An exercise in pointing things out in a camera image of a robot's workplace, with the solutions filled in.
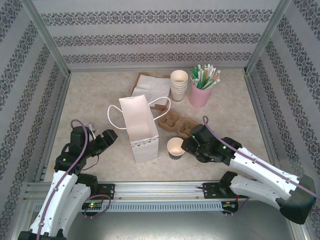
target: paper bag handle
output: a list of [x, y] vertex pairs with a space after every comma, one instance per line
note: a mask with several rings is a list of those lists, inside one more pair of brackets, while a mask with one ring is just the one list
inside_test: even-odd
[[[169, 112], [170, 107], [171, 107], [171, 101], [170, 101], [170, 99], [169, 99], [168, 97], [166, 97], [166, 96], [162, 96], [162, 97], [157, 98], [156, 100], [153, 100], [152, 102], [149, 103], [149, 106], [150, 106], [150, 104], [152, 104], [153, 102], [155, 102], [155, 101], [157, 101], [157, 100], [159, 100], [159, 99], [168, 99], [168, 100], [169, 100], [169, 107], [168, 107], [167, 111], [166, 111], [164, 114], [161, 114], [160, 116], [157, 116], [157, 117], [154, 118], [153, 120], [157, 120], [158, 118], [161, 118], [163, 115], [166, 115], [166, 114]], [[108, 107], [107, 116], [108, 116], [108, 119], [109, 119], [109, 122], [111, 123], [111, 125], [114, 126], [114, 127], [117, 128], [117, 129], [121, 129], [121, 130], [122, 130], [122, 129], [127, 129], [126, 127], [117, 127], [116, 125], [114, 125], [114, 124], [112, 123], [112, 121], [110, 120], [110, 116], [109, 116], [109, 112], [110, 112], [110, 108], [111, 108], [111, 107], [115, 107], [116, 109], [118, 109], [118, 110], [122, 113], [122, 111], [121, 111], [117, 106], [115, 106], [115, 105], [110, 105], [110, 106]]]
[[170, 101], [170, 99], [169, 99], [168, 97], [166, 97], [166, 96], [158, 97], [156, 100], [153, 100], [152, 102], [149, 102], [149, 106], [150, 106], [150, 104], [154, 103], [155, 101], [157, 101], [157, 100], [159, 100], [159, 99], [168, 99], [168, 101], [169, 101], [169, 107], [168, 107], [167, 111], [166, 111], [164, 114], [161, 114], [160, 116], [157, 116], [157, 117], [154, 118], [153, 120], [157, 120], [158, 118], [161, 118], [163, 115], [166, 115], [166, 114], [169, 112], [170, 107], [171, 107], [171, 101]]
[[117, 127], [116, 125], [114, 125], [114, 124], [112, 123], [112, 121], [110, 120], [110, 116], [109, 116], [109, 111], [110, 111], [110, 108], [111, 108], [111, 107], [115, 107], [116, 109], [118, 109], [118, 110], [122, 113], [122, 111], [121, 111], [117, 106], [115, 106], [115, 105], [110, 105], [110, 106], [108, 107], [107, 116], [108, 116], [108, 119], [109, 119], [109, 122], [111, 123], [111, 125], [114, 126], [114, 127], [117, 128], [117, 129], [127, 129], [126, 127]]

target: beige tabletop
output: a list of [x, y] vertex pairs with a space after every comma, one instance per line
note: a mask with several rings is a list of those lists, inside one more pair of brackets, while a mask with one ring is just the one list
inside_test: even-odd
[[[153, 77], [169, 75], [170, 71], [150, 71]], [[108, 121], [109, 105], [120, 107], [119, 98], [129, 97], [138, 76], [138, 71], [85, 72], [73, 73], [65, 99], [57, 134], [48, 163], [45, 181], [53, 178], [54, 165], [63, 146], [70, 142], [70, 121], [79, 119], [85, 125], [95, 122], [96, 134], [106, 129], [114, 129], [117, 140], [100, 155], [99, 164], [83, 173], [96, 175], [98, 181], [198, 181], [219, 180], [226, 171], [233, 171], [249, 178], [248, 175], [223, 163], [200, 163], [189, 153], [181, 159], [172, 160], [167, 151], [167, 142], [176, 134], [166, 132], [157, 125], [159, 133], [158, 158], [135, 163], [129, 136], [126, 130], [115, 129]], [[192, 107], [188, 101], [188, 89], [181, 102], [173, 102], [171, 108], [182, 117], [192, 118], [202, 123], [203, 115], [209, 117], [209, 125], [221, 138], [230, 137], [248, 148], [253, 154], [268, 161], [265, 145], [250, 100], [241, 69], [221, 71], [221, 82], [214, 86], [205, 107]], [[152, 110], [156, 117], [160, 111]], [[125, 126], [120, 112], [113, 111], [112, 119], [119, 126]], [[94, 164], [97, 157], [87, 160], [87, 167]]]

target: patterned wallpaper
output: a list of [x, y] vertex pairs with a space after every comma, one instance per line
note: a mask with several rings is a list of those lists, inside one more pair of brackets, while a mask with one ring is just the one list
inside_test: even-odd
[[0, 239], [32, 182], [64, 76], [19, 0], [0, 3]]
[[[320, 193], [320, 8], [294, 0], [266, 45], [251, 77], [281, 168], [313, 178]], [[314, 208], [319, 208], [319, 201]], [[320, 239], [320, 213], [306, 222]]]
[[35, 0], [71, 70], [245, 67], [279, 0]]

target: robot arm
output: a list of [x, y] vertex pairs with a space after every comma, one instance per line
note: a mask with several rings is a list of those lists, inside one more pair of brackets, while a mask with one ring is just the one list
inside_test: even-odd
[[[98, 136], [95, 136], [91, 126], [85, 127], [85, 129], [87, 136], [92, 136], [92, 140], [86, 145], [82, 157], [69, 171], [69, 174], [63, 178], [66, 171], [79, 157], [85, 145], [84, 128], [76, 126], [72, 129], [70, 143], [64, 146], [61, 155], [55, 160], [53, 180], [38, 216], [30, 226], [29, 231], [20, 233], [18, 240], [35, 240], [40, 226], [41, 240], [66, 240], [70, 226], [79, 209], [86, 199], [96, 194], [98, 188], [97, 177], [83, 174], [81, 170], [86, 165], [87, 158], [99, 156], [115, 142], [118, 136], [113, 130], [109, 129]], [[63, 180], [57, 188], [57, 183], [62, 178]], [[44, 221], [41, 222], [44, 208], [53, 191], [56, 192], [48, 205]]]
[[199, 124], [190, 133], [191, 137], [185, 139], [181, 147], [194, 155], [198, 161], [224, 163], [258, 180], [249, 180], [236, 173], [227, 172], [225, 175], [228, 177], [223, 176], [222, 179], [228, 179], [228, 183], [223, 181], [222, 187], [230, 188], [236, 195], [244, 195], [265, 202], [279, 209], [282, 215], [294, 223], [305, 223], [316, 198], [315, 194], [311, 195], [297, 185], [315, 193], [315, 183], [312, 178], [307, 175], [300, 178], [282, 171], [253, 155], [239, 142], [229, 137], [224, 137], [220, 141], [207, 128], [206, 123]]

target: pink pencil holder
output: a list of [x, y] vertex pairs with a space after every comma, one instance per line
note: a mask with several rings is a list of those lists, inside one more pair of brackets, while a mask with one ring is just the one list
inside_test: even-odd
[[192, 84], [189, 103], [196, 108], [204, 107], [208, 102], [211, 91], [212, 88], [201, 90]]

